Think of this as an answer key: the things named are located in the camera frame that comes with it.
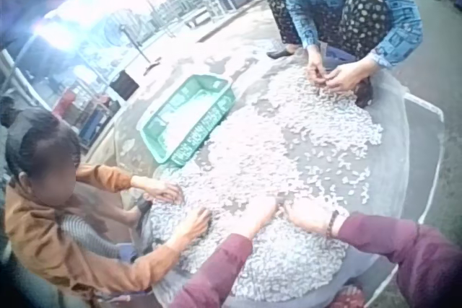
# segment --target white seeds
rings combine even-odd
[[[268,108],[261,107],[262,100]],[[299,134],[303,142],[298,138],[287,141],[286,129]],[[210,209],[209,231],[182,253],[179,262],[180,269],[195,273],[233,229],[251,198],[269,194],[290,201],[295,196],[319,195],[333,208],[346,211],[347,201],[342,194],[346,195],[347,188],[329,184],[326,192],[323,187],[326,178],[330,179],[322,176],[323,169],[330,172],[325,164],[330,158],[331,167],[338,164],[339,169],[358,170],[357,161],[352,158],[363,158],[367,145],[380,144],[381,131],[380,125],[372,123],[369,113],[354,104],[353,96],[316,89],[307,81],[302,68],[288,68],[270,80],[263,95],[233,110],[183,168],[162,173],[162,179],[177,182],[183,188],[185,203],[154,203],[149,214],[150,233],[155,239],[166,240],[189,210],[199,206]],[[295,155],[301,158],[291,159]],[[315,161],[323,156],[326,160],[322,159],[321,169]],[[306,160],[314,163],[308,165]],[[370,175],[366,170],[363,173],[365,177]],[[362,202],[367,200],[368,195],[362,196]],[[332,280],[346,248],[336,240],[303,232],[278,211],[277,217],[255,238],[253,253],[232,292],[265,302],[303,296]]]

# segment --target sleeve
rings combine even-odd
[[[252,241],[231,234],[177,294],[170,308],[221,307],[252,253]]]
[[[77,182],[113,193],[131,188],[131,175],[118,167],[80,165],[76,176]]]
[[[303,48],[318,44],[318,31],[310,16],[310,0],[286,0],[287,11],[294,22]]]
[[[133,264],[104,258],[82,249],[54,221],[42,218],[22,218],[9,236],[14,254],[28,270],[88,299],[97,292],[145,290],[162,279],[179,258],[167,246],[158,247]]]
[[[391,30],[370,52],[376,63],[390,68],[406,59],[422,42],[422,20],[414,0],[385,0],[393,19]]]
[[[413,221],[354,214],[338,239],[398,264],[398,287],[411,307],[436,307],[428,303],[460,275],[462,251],[437,230]]]

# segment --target bright light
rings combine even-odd
[[[97,75],[85,65],[77,65],[72,71],[76,76],[84,80],[87,84],[96,82]]]
[[[76,34],[57,22],[41,23],[35,33],[59,50],[73,50],[77,43]]]

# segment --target green plastic basket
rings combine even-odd
[[[141,137],[156,162],[170,160],[183,166],[234,102],[229,80],[191,75],[155,110]]]

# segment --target polka dot pants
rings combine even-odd
[[[300,45],[285,0],[268,0],[283,43]],[[346,0],[341,11],[325,4],[314,9],[318,38],[358,59],[365,57],[391,29],[391,14],[384,0]]]

